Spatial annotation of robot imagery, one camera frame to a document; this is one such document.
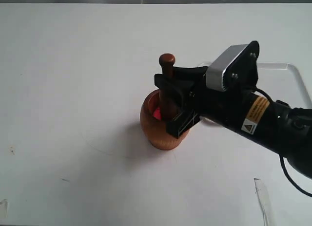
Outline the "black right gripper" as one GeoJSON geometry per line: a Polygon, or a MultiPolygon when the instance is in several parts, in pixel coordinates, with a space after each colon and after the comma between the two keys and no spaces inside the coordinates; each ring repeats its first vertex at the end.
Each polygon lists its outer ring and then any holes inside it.
{"type": "Polygon", "coordinates": [[[251,105],[250,87],[219,92],[208,89],[204,76],[208,66],[173,67],[171,78],[154,75],[154,84],[178,107],[178,114],[166,122],[166,132],[175,138],[196,125],[201,117],[243,136],[241,127],[251,105]]]}

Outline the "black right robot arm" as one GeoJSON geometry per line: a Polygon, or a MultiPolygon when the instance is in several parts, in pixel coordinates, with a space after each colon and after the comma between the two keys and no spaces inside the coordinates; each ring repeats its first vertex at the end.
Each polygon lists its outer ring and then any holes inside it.
{"type": "Polygon", "coordinates": [[[154,76],[154,83],[178,107],[166,131],[179,138],[205,117],[278,154],[280,163],[312,175],[312,112],[273,101],[257,88],[257,67],[230,74],[230,86],[220,92],[206,86],[208,67],[173,68],[173,76],[154,76]]]}

